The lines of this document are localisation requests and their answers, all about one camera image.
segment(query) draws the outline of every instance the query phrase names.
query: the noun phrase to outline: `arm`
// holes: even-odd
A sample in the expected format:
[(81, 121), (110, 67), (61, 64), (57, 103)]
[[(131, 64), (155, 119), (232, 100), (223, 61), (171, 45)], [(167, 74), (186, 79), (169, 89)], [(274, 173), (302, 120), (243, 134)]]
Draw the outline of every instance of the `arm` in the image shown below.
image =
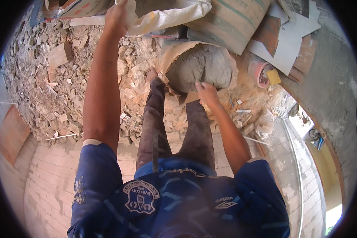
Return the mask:
[(84, 140), (96, 139), (118, 150), (120, 95), (118, 43), (126, 34), (127, 0), (111, 7), (91, 64), (83, 106)]
[(252, 159), (249, 145), (221, 105), (215, 87), (205, 82), (196, 82), (196, 88), (200, 103), (205, 103), (214, 113), (220, 128), (226, 157), (233, 174), (236, 175), (238, 170)]

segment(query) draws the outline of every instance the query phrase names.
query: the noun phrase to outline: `everton crest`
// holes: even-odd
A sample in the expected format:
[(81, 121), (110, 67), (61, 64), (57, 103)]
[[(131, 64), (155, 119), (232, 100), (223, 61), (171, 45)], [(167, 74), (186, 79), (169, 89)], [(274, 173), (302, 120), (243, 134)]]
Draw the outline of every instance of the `everton crest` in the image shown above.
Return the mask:
[(156, 210), (153, 201), (160, 197), (159, 191), (150, 183), (133, 181), (123, 188), (128, 194), (128, 202), (124, 204), (130, 212), (151, 214)]

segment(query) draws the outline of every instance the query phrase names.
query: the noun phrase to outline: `left hand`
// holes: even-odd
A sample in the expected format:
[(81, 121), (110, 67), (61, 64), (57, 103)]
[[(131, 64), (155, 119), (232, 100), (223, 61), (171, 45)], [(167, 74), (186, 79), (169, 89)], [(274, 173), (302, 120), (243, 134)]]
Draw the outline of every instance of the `left hand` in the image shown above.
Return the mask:
[(128, 0), (120, 0), (117, 5), (113, 5), (107, 10), (105, 27), (103, 32), (116, 37), (123, 37), (127, 33), (126, 29), (126, 4)]

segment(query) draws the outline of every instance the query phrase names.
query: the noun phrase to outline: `yellow sponge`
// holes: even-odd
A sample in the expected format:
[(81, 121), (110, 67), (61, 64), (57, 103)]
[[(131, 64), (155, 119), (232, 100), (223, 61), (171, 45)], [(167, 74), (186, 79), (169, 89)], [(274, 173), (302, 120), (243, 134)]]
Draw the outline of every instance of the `yellow sponge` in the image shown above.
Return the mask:
[(276, 69), (267, 71), (266, 74), (267, 74), (268, 80), (270, 80), (271, 85), (281, 82), (279, 74), (277, 73)]

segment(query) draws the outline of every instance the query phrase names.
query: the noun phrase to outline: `dirty pants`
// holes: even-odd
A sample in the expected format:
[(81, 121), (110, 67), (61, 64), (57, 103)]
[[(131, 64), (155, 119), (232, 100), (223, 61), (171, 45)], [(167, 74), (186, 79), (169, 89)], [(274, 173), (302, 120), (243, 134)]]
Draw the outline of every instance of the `dirty pants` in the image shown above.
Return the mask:
[(157, 158), (185, 158), (214, 169), (214, 149), (209, 118), (200, 101), (186, 104), (188, 129), (180, 151), (172, 155), (164, 126), (164, 83), (159, 78), (151, 80), (143, 113), (143, 129), (137, 152), (136, 170), (152, 161), (153, 138), (158, 133)]

